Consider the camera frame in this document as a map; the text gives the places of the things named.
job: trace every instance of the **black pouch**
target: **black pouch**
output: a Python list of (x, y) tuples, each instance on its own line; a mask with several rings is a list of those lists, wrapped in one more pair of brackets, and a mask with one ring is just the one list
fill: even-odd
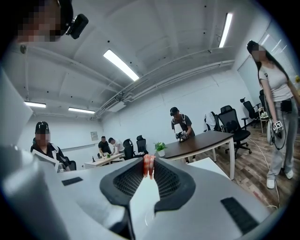
[(292, 112), (292, 101), (290, 99), (281, 102), (280, 109), (282, 112), (291, 113)]

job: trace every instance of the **white pot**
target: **white pot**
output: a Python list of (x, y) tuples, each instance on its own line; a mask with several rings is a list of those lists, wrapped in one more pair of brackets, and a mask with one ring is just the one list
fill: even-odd
[(163, 157), (165, 155), (165, 150), (162, 149), (161, 151), (157, 151), (160, 157)]

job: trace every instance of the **gray pants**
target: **gray pants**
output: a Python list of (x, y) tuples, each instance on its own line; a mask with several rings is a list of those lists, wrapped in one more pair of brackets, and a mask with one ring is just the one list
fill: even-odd
[(285, 128), (285, 130), (281, 131), (281, 139), (275, 135), (275, 143), (278, 148), (281, 148), (283, 144), (285, 145), (281, 150), (278, 150), (276, 146), (273, 146), (273, 159), (267, 174), (267, 179), (270, 180), (274, 180), (275, 175), (279, 174), (283, 163), (285, 163), (285, 173), (288, 173), (293, 168), (294, 143), (298, 128), (298, 108), (295, 99), (291, 98), (291, 100), (292, 113), (282, 112), (280, 110), (281, 102), (275, 102), (277, 119), (281, 121)]

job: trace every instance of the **white ceiling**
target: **white ceiling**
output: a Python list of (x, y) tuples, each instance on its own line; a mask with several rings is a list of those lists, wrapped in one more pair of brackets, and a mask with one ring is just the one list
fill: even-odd
[[(247, 33), (247, 0), (73, 0), (89, 24), (74, 40), (12, 45), (4, 69), (24, 99), (47, 104), (36, 114), (84, 116), (68, 107), (98, 111), (119, 92), (135, 96), (154, 84), (195, 75), (206, 66), (232, 64)], [(218, 48), (226, 13), (233, 13), (224, 48)], [(111, 49), (140, 79), (133, 82), (103, 57)]]

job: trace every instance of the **sneaker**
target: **sneaker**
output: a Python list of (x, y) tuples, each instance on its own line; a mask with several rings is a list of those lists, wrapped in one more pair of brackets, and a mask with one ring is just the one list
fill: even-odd
[(275, 181), (271, 179), (267, 179), (267, 187), (273, 189), (275, 187)]
[(291, 170), (288, 173), (286, 173), (285, 175), (286, 175), (287, 179), (291, 179), (294, 175), (294, 172)]

